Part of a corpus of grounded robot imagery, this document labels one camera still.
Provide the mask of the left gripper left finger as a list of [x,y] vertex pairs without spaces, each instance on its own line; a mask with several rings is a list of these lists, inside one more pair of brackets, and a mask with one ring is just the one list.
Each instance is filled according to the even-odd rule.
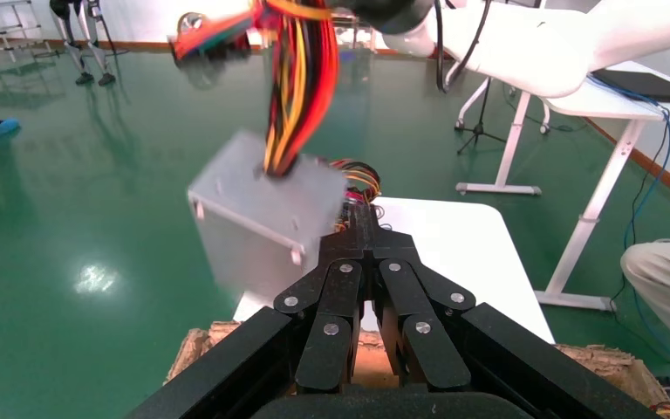
[[291,368],[298,393],[339,393],[351,382],[364,305],[371,206],[348,210],[349,226],[323,237],[318,265],[274,299],[293,320]]

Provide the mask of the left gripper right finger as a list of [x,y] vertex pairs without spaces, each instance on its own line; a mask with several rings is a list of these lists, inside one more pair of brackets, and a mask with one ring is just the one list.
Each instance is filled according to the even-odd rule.
[[401,385],[465,391],[472,375],[456,348],[460,317],[476,306],[468,289],[426,267],[413,238],[379,225],[369,208],[373,308]]

